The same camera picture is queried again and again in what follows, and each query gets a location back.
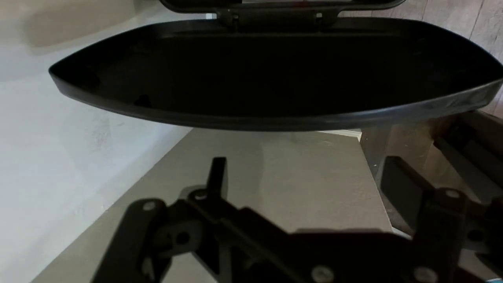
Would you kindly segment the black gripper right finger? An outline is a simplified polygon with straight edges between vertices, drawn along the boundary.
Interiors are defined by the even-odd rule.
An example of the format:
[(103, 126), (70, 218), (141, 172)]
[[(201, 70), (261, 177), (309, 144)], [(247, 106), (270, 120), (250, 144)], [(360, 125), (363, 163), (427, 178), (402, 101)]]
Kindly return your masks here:
[(463, 251), (503, 277), (501, 199), (481, 205), (460, 191), (437, 189), (397, 156), (385, 159), (380, 191), (413, 230), (413, 283), (487, 283), (460, 265)]

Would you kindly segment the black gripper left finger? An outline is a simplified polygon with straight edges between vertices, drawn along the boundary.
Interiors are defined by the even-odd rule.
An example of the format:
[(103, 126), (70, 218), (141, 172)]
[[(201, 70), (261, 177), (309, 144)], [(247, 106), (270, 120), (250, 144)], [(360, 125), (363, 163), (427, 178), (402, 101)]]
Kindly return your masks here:
[(143, 199), (127, 207), (91, 283), (160, 283), (176, 257), (190, 254), (217, 283), (264, 283), (272, 268), (223, 227), (237, 216), (223, 192), (226, 159), (215, 158), (207, 183), (166, 207)]

